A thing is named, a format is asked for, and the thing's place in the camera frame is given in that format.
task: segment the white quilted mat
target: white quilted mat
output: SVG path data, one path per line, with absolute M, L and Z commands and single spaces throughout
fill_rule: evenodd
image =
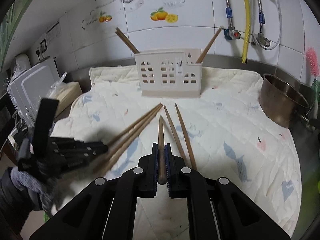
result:
M 56 123 L 52 136 L 107 143 L 162 102 L 187 153 L 174 107 L 177 103 L 198 171 L 211 179 L 231 179 L 292 236 L 301 202 L 298 155 L 289 130 L 268 119 L 260 108 L 263 79 L 257 73 L 204 67 L 202 95 L 195 99 L 142 97 L 136 66 L 92 68 L 90 78 L 92 89 L 74 101 L 69 117 Z M 141 156 L 151 154 L 152 143 L 158 140 L 160 114 L 165 120 L 165 143 L 179 155 L 162 109 L 105 178 L 121 176 L 137 166 Z M 92 173 L 94 165 L 66 174 L 59 181 L 52 213 L 99 176 Z M 188 239 L 186 200 L 170 199 L 166 185 L 158 185 L 154 199 L 138 199 L 133 238 Z

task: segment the pot handle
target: pot handle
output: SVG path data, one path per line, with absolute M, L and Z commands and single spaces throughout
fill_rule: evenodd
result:
M 320 120 L 314 119 L 314 118 L 308 119 L 301 114 L 299 114 L 299 117 L 301 119 L 305 120 L 308 123 L 308 125 L 311 125 L 311 126 L 315 127 L 316 129 L 320 129 Z

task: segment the wall tile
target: wall tile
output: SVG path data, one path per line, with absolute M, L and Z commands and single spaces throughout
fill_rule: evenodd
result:
M 129 33 L 130 41 L 140 51 L 167 48 L 204 49 L 214 35 L 209 27 L 165 27 Z M 214 54 L 214 44 L 209 54 Z
M 315 33 L 320 33 L 320 25 L 304 0 L 300 0 L 303 22 L 305 28 L 305 52 L 309 47 L 313 47 L 320 60 L 320 39 Z M 313 83 L 314 77 L 311 76 L 309 66 L 304 60 L 300 81 L 306 85 Z
M 40 42 L 43 41 L 44 39 L 45 39 L 45 33 L 43 33 L 27 51 L 27 55 L 28 55 L 31 67 L 34 66 L 39 61 L 36 51 L 38 48 L 40 48 Z M 47 51 L 44 52 L 43 55 L 44 57 L 49 56 L 47 55 Z
M 111 15 L 108 22 L 100 15 Z M 87 0 L 68 12 L 74 50 L 115 36 L 115 28 L 127 32 L 123 4 L 120 0 Z
M 299 0 L 279 0 L 282 14 L 280 44 L 304 53 L 304 25 Z
M 62 75 L 65 72 L 68 73 L 78 69 L 78 64 L 74 52 L 60 55 L 59 57 L 56 57 L 54 60 L 57 63 L 57 70 L 59 72 L 59 75 Z
M 236 41 L 227 41 L 221 34 L 215 41 L 215 54 L 231 57 L 242 57 L 243 39 Z M 249 44 L 247 58 L 255 61 L 264 62 L 270 65 L 277 65 L 279 55 L 279 45 L 273 50 L 263 50 L 258 46 L 252 46 Z
M 125 0 L 125 3 L 129 32 L 169 26 L 214 26 L 212 0 Z M 174 17 L 168 22 L 163 12 L 153 14 L 160 20 L 152 20 L 151 13 L 162 7 L 178 18 Z
M 75 51 L 78 67 L 103 66 L 105 62 L 132 57 L 119 37 L 111 37 Z
M 51 57 L 58 57 L 61 54 L 73 52 L 67 14 L 64 14 L 59 19 L 59 24 L 61 29 L 61 36 L 54 39 L 50 44 L 47 41 L 48 50 Z
M 293 49 L 280 46 L 278 66 L 298 80 L 301 76 L 303 54 Z

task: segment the screw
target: screw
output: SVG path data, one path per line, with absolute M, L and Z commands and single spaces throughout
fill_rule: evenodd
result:
M 191 172 L 191 169 L 190 169 L 189 167 L 183 167 L 183 168 L 181 169 L 181 172 L 182 172 L 182 173 L 190 173 L 190 172 Z
M 229 183 L 229 180 L 227 178 L 222 177 L 219 179 L 219 182 L 222 185 L 227 185 Z
M 104 178 L 97 178 L 94 182 L 96 185 L 100 186 L 103 185 L 106 182 L 106 180 Z
M 135 174 L 143 173 L 143 168 L 141 168 L 141 167 L 135 167 L 135 168 L 133 169 L 133 172 L 134 172 Z

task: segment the chopstick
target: chopstick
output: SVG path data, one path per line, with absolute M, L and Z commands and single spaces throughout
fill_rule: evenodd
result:
M 167 170 L 164 156 L 164 135 L 163 135 L 163 118 L 159 118 L 158 130 L 158 183 L 164 185 L 167 183 Z
M 149 112 L 145 113 L 139 119 L 134 121 L 131 125 L 129 125 L 126 129 L 124 129 L 121 133 L 116 135 L 110 142 L 107 143 L 108 147 L 111 147 L 117 140 L 119 140 L 123 135 L 129 132 L 133 127 L 135 127 L 138 123 L 140 123 L 145 117 L 147 117 L 151 112 L 153 112 L 157 107 L 159 107 L 161 103 L 152 108 Z
M 148 118 L 149 118 L 150 116 L 155 117 L 156 114 L 158 113 L 158 111 L 159 111 L 161 108 L 162 108 L 162 104 L 159 104 L 158 106 L 156 106 L 155 108 L 153 108 L 151 111 L 149 111 L 147 114 L 145 114 L 145 115 L 144 115 L 144 116 L 145 116 L 144 118 L 142 118 L 143 116 L 140 117 L 139 119 L 141 119 L 141 121 L 140 121 L 139 123 L 137 122 L 139 119 L 133 123 L 133 124 L 137 123 L 137 126 L 134 127 L 134 125 L 131 124 L 128 128 L 130 128 L 130 127 L 133 128 L 133 127 L 134 127 L 134 129 L 133 129 L 125 138 L 123 138 L 123 139 L 118 143 L 118 145 L 117 145 L 114 149 L 112 149 L 110 152 L 108 152 L 107 156 L 106 156 L 103 160 L 101 160 L 101 161 L 93 168 L 93 172 L 97 172 L 99 169 L 101 169 L 101 168 L 105 165 L 105 163 L 106 163 L 107 161 L 109 161 L 109 160 L 113 157 L 113 155 L 115 155 L 115 153 L 116 153 L 128 140 L 130 140 L 132 134 L 135 133 L 137 130 L 139 130 L 139 129 L 143 126 L 145 120 L 148 120 Z
M 192 168 L 194 170 L 197 170 L 196 160 L 195 160 L 195 157 L 193 155 L 193 151 L 192 151 L 192 147 L 191 147 L 191 143 L 190 143 L 190 140 L 189 140 L 189 135 L 188 135 L 186 126 L 184 125 L 184 122 L 183 122 L 183 119 L 182 119 L 182 116 L 181 116 L 181 113 L 179 111 L 179 108 L 178 108 L 177 104 L 174 104 L 174 105 L 175 105 L 176 110 L 177 110 L 177 114 L 178 114 L 178 118 L 179 118 L 179 121 L 180 121 L 182 133 L 183 133 L 183 136 L 184 136 L 184 140 L 186 141 L 186 145 L 187 145 L 187 149 L 188 149 L 188 153 L 189 153 L 189 157 L 190 157 L 190 161 L 191 161 L 191 166 L 192 166 Z
M 131 41 L 129 41 L 129 39 L 127 38 L 127 36 L 124 35 L 124 33 L 119 29 L 116 28 L 116 34 L 118 35 L 118 37 L 129 47 L 129 49 L 131 49 L 131 51 L 134 54 L 140 53 L 137 48 L 131 43 Z
M 217 38 L 217 36 L 219 35 L 220 32 L 221 32 L 221 29 L 218 29 L 217 32 L 212 37 L 212 39 L 209 41 L 208 45 L 205 47 L 205 49 L 201 53 L 200 57 L 197 59 L 196 64 L 199 64 L 203 61 L 205 55 L 207 55 L 210 47 L 212 46 L 212 44 L 214 43 L 215 39 Z
M 129 147 L 129 145 L 134 141 L 135 138 L 137 138 L 142 130 L 151 122 L 151 120 L 156 116 L 158 111 L 162 108 L 159 107 L 156 109 L 153 113 L 151 113 L 146 119 L 142 121 L 142 125 L 138 128 L 130 132 L 128 140 L 121 145 L 119 150 L 113 155 L 113 157 L 110 159 L 110 161 L 107 163 L 107 166 L 101 171 L 101 174 L 104 175 L 107 171 L 111 170 L 113 165 L 115 165 L 120 158 L 120 156 L 124 153 L 124 151 Z
M 179 140 L 179 137 L 178 137 L 177 131 L 176 131 L 175 127 L 174 127 L 174 124 L 172 122 L 172 119 L 171 119 L 171 117 L 169 115 L 169 112 L 168 112 L 167 108 L 165 106 L 163 106 L 163 107 L 164 107 L 164 110 L 165 110 L 165 114 L 167 115 L 167 119 L 169 121 L 169 125 L 170 125 L 170 128 L 171 128 L 174 140 L 175 140 L 175 142 L 177 144 L 180 156 L 182 157 L 182 159 L 184 159 L 185 164 L 187 164 L 187 158 L 186 158 L 186 155 L 184 154 L 181 142 Z

